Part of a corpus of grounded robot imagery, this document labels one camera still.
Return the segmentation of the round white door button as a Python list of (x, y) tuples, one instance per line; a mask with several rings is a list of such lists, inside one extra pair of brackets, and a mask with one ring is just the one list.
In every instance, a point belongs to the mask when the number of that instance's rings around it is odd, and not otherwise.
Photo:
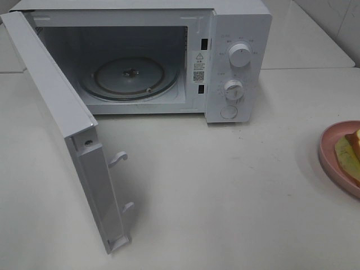
[(226, 106), (220, 111), (223, 119), (233, 119), (237, 116), (237, 113), (237, 107), (235, 106)]

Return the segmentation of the white microwave knob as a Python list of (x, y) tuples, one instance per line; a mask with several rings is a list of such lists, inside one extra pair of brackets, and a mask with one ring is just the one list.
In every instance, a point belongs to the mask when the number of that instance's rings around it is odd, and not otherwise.
[(245, 93), (244, 86), (239, 80), (229, 80), (223, 88), (225, 98), (231, 101), (241, 99)]
[(252, 50), (248, 43), (238, 42), (228, 50), (229, 61), (232, 66), (241, 68), (251, 61)]

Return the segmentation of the white microwave door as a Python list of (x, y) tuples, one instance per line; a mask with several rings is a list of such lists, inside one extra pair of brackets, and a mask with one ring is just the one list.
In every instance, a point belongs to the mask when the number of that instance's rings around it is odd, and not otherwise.
[(76, 170), (108, 254), (131, 241), (124, 216), (133, 202), (119, 204), (110, 168), (127, 160), (121, 151), (107, 160), (98, 139), (97, 120), (76, 93), (22, 12), (1, 15), (37, 106), (49, 124), (57, 147)]

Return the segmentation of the pink round plate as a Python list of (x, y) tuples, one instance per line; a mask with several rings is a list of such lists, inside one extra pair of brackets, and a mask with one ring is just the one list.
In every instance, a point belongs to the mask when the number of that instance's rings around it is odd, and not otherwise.
[(354, 178), (342, 170), (335, 152), (337, 141), (357, 129), (359, 129), (359, 120), (341, 121), (326, 128), (319, 139), (318, 158), (329, 179), (342, 190), (359, 199), (359, 185)]

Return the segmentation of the sandwich with white bread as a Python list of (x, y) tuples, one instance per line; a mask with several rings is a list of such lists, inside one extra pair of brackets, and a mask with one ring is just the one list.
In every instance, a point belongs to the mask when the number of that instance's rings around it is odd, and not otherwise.
[(335, 153), (342, 171), (359, 187), (359, 130), (342, 136), (335, 144)]

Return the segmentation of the white warning label sticker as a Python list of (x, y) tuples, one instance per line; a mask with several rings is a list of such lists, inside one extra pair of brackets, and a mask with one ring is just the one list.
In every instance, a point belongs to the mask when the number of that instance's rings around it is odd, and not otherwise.
[(204, 84), (208, 67), (208, 51), (192, 51), (191, 56), (191, 76), (192, 81), (197, 84)]

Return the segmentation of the white microwave oven body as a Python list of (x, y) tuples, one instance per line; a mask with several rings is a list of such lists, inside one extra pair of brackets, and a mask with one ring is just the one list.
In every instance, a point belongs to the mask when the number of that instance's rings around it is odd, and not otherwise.
[(20, 1), (1, 19), (61, 111), (241, 123), (272, 16), (262, 1)]

